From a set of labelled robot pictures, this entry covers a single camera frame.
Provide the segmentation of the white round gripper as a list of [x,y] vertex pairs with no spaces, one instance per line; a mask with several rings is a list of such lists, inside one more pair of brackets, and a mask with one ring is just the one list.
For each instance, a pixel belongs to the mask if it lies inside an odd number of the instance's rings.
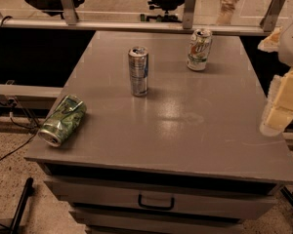
[[[283,27],[277,27],[262,40],[258,49],[278,51],[280,62],[293,67],[293,14]],[[285,75],[274,75],[268,92],[268,101],[262,114],[260,132],[266,137],[281,134],[293,120],[293,68]]]

